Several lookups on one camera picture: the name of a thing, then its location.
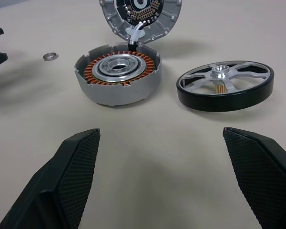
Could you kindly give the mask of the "grey round disc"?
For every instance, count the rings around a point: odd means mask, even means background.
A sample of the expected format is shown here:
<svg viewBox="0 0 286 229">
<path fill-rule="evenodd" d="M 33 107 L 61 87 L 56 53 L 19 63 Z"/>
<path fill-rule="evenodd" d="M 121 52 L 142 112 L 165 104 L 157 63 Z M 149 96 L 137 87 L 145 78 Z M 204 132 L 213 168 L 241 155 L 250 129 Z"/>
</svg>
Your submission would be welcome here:
<svg viewBox="0 0 286 229">
<path fill-rule="evenodd" d="M 174 27 L 183 0 L 99 0 L 114 34 L 130 44 L 147 44 Z"/>
</svg>

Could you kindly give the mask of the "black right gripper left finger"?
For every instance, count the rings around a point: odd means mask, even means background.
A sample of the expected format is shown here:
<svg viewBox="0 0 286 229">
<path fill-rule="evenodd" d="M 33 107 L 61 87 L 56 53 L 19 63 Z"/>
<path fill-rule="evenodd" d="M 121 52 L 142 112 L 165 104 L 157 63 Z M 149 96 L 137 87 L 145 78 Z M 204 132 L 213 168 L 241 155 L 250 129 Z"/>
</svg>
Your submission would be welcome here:
<svg viewBox="0 0 286 229">
<path fill-rule="evenodd" d="M 65 139 L 29 180 L 0 229 L 78 229 L 92 187 L 101 133 Z"/>
</svg>

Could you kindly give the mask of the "grey motor stator housing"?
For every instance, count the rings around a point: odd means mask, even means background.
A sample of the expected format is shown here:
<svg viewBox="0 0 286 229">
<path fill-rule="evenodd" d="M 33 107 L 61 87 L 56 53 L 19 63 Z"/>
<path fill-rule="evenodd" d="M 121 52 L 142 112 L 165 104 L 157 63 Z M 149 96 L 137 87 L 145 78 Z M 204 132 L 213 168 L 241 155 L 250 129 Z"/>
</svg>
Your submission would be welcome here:
<svg viewBox="0 0 286 229">
<path fill-rule="evenodd" d="M 157 50 L 141 45 L 131 52 L 124 42 L 100 46 L 82 55 L 74 72 L 90 100 L 114 107 L 152 95 L 161 82 L 161 67 Z"/>
</svg>

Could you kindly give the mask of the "black rimmed silver rotor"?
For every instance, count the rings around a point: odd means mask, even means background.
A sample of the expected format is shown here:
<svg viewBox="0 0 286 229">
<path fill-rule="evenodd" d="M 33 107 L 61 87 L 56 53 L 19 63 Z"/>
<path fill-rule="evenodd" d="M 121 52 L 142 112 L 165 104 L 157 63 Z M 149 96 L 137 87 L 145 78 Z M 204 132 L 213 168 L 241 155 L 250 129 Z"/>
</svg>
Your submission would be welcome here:
<svg viewBox="0 0 286 229">
<path fill-rule="evenodd" d="M 238 89 L 236 78 L 261 79 L 247 89 Z M 274 70 L 253 61 L 223 61 L 202 65 L 182 74 L 177 82 L 179 101 L 204 112 L 230 112 L 257 105 L 273 91 Z"/>
</svg>

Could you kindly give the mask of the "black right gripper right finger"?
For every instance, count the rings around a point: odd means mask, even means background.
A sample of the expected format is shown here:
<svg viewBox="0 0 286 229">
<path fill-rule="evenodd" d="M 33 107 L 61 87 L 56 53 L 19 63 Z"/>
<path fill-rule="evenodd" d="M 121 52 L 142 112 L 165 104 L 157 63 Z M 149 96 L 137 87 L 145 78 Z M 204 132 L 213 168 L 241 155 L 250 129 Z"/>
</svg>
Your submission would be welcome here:
<svg viewBox="0 0 286 229">
<path fill-rule="evenodd" d="M 223 130 L 238 186 L 262 229 L 286 229 L 286 151 L 272 138 Z"/>
</svg>

